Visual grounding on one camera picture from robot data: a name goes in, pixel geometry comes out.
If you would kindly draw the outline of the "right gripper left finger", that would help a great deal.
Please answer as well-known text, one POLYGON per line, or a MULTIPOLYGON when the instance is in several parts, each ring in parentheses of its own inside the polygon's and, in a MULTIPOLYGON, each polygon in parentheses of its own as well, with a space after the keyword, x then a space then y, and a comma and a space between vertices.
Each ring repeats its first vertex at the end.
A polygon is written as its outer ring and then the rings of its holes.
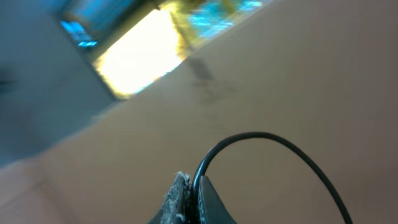
POLYGON ((164 199, 147 224, 184 224, 187 222, 186 209, 189 201, 190 176, 176 173, 174 181, 164 199))

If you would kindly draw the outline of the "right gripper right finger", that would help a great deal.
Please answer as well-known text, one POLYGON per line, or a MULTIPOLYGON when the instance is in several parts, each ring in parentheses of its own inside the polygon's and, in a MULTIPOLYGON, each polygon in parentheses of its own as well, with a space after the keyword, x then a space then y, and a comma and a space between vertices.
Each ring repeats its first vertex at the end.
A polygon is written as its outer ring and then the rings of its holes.
POLYGON ((200 224, 237 224, 205 175, 200 179, 197 209, 200 224))

